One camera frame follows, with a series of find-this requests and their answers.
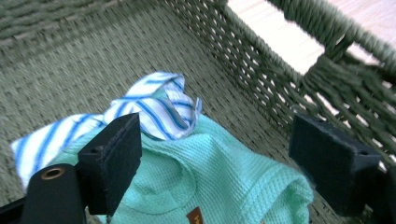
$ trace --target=wicker basket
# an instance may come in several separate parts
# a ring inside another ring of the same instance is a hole
[[[8,144],[77,113],[102,113],[138,78],[182,73],[204,113],[251,149],[288,157],[293,109],[327,119],[396,152],[396,53],[319,0],[271,0],[324,48],[302,75],[220,0],[13,1],[0,3],[0,205],[22,196]],[[377,66],[347,53],[357,44]],[[334,114],[329,107],[338,111]],[[356,222],[320,196],[314,223]]]

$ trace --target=woven handle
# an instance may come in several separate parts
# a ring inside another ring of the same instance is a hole
[[[390,75],[396,77],[396,52],[392,47],[364,31],[335,7],[323,0],[268,0],[284,12],[285,19],[295,21],[319,43],[329,55],[339,55],[353,44],[372,53]]]

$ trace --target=white and blue stripe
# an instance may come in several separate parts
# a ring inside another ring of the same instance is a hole
[[[161,140],[176,140],[192,133],[202,110],[184,91],[184,77],[157,72],[138,80],[103,115],[70,116],[28,134],[11,144],[22,184],[50,163],[85,133],[106,126],[120,116],[139,113],[143,133]]]

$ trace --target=striped shirt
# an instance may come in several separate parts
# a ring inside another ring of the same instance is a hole
[[[183,92],[182,75],[156,72],[139,79],[102,115],[73,115],[16,140],[11,148],[24,188],[33,174],[82,135],[126,114],[139,113],[141,131],[155,139],[188,136],[197,124],[202,103],[199,98],[194,102]]]

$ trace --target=clothing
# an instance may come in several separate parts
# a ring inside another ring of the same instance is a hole
[[[205,223],[307,223],[313,195],[305,178],[200,115],[201,101],[183,90],[183,76],[154,73],[103,115],[71,116],[17,140],[11,146],[23,185],[49,164],[76,164],[109,122],[139,112],[141,165],[112,223],[190,223],[196,207]]]
[[[18,175],[26,188],[31,176],[44,168],[85,133],[105,127],[113,119],[139,112],[143,133],[162,140],[188,136],[202,110],[184,91],[184,77],[156,72],[138,80],[103,115],[80,114],[56,121],[11,144]]]
[[[102,129],[51,164],[77,163]],[[209,224],[308,223],[313,194],[305,178],[249,150],[213,120],[201,115],[194,132],[175,141],[141,137],[141,165],[112,223],[190,223],[186,215],[195,207]]]

